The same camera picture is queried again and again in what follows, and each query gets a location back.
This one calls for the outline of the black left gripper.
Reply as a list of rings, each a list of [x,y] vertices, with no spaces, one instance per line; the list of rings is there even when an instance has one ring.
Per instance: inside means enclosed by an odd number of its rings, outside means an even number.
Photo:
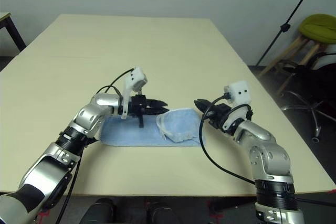
[[[167,106],[167,103],[155,99],[146,99],[145,95],[136,94],[126,101],[121,100],[119,115],[136,117],[139,120],[139,128],[144,128],[144,115],[159,115],[169,111],[167,108],[148,108],[148,106]]]

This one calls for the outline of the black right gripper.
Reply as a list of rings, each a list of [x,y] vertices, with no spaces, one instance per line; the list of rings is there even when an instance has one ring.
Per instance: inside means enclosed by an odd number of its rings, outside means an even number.
[[[215,129],[222,130],[223,125],[228,119],[228,112],[232,109],[226,104],[218,104],[213,106],[210,111],[206,114],[210,102],[206,99],[194,100],[194,104],[201,113],[201,117],[204,119],[209,119],[209,124]]]

